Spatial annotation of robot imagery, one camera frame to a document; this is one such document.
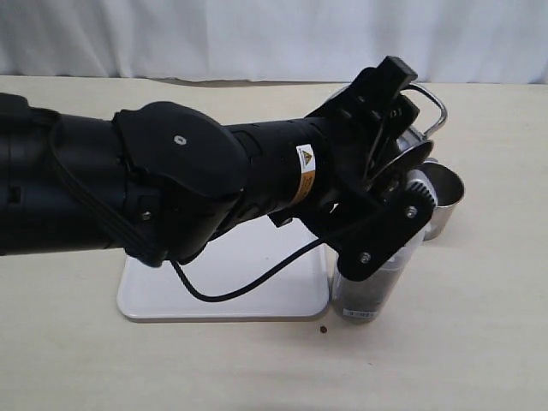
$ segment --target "yellow warning sticker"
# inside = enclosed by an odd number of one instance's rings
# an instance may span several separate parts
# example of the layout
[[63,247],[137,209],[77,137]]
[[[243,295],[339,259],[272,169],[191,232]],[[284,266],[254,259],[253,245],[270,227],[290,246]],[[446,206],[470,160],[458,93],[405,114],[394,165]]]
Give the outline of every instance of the yellow warning sticker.
[[310,194],[316,178],[316,158],[312,146],[305,144],[297,146],[296,149],[301,164],[301,182],[293,201],[291,201],[292,205],[300,203]]

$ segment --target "white backdrop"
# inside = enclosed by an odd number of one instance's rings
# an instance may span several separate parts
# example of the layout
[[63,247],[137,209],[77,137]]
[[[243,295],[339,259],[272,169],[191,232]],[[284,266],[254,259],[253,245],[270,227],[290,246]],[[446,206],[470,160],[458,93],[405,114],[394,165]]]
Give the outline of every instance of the white backdrop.
[[0,0],[0,74],[548,82],[546,0]]

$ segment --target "metal handle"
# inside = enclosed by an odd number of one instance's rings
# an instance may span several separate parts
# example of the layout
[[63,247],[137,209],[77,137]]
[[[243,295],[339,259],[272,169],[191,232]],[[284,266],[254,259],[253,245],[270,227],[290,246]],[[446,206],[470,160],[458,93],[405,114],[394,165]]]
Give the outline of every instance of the metal handle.
[[405,90],[415,90],[416,92],[421,93],[422,95],[426,96],[430,101],[432,101],[440,110],[440,116],[438,120],[429,128],[427,131],[423,133],[425,136],[425,139],[430,139],[434,133],[436,133],[441,127],[444,126],[445,122],[447,121],[447,108],[445,107],[445,104],[437,98],[430,90],[425,88],[424,86],[421,86],[417,83],[411,83],[407,87],[405,87]]

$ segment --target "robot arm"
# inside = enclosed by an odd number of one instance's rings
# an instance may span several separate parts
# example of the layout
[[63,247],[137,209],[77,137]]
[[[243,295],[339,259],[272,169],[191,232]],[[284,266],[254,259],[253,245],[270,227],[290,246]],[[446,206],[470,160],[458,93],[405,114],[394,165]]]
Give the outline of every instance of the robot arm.
[[169,102],[103,121],[2,94],[0,253],[122,247],[181,276],[209,241],[267,215],[300,219],[310,247],[333,247],[362,281],[432,216],[428,190],[406,180],[432,141],[401,141],[416,77],[386,57],[303,118],[229,126]]

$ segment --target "table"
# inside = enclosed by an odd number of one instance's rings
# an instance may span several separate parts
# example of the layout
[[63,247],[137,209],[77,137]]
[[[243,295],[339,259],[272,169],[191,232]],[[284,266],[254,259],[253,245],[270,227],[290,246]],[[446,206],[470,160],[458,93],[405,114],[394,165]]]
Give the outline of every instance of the table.
[[[303,116],[340,87],[0,78],[64,113],[111,118],[162,99],[223,123]],[[377,321],[135,324],[116,309],[122,252],[4,257],[0,408],[544,409],[548,87],[429,87],[450,111],[435,157],[466,197]],[[436,115],[422,105],[421,127]]]

